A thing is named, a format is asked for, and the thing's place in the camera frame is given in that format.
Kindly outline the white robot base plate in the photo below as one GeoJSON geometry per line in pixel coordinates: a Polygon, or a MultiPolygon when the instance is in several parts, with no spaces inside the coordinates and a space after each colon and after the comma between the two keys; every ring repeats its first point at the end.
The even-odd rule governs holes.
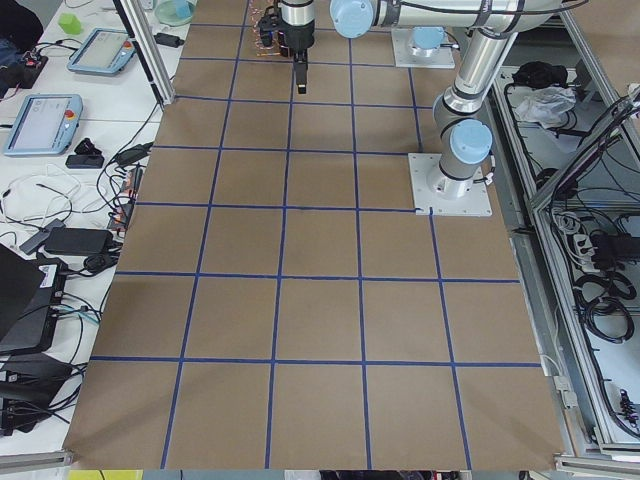
{"type": "Polygon", "coordinates": [[[466,180],[453,180],[440,169],[440,154],[408,155],[414,211],[417,215],[490,217],[488,187],[480,166],[466,180]]]}

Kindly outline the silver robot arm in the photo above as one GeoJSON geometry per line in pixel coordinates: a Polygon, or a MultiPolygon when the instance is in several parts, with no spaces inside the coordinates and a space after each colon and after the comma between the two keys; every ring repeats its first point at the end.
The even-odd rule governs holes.
{"type": "Polygon", "coordinates": [[[468,187],[492,145],[489,128],[475,119],[517,35],[561,12],[561,1],[333,1],[330,16],[345,38],[373,27],[460,27],[471,33],[454,82],[434,106],[443,139],[430,173],[437,192],[468,187]]]}

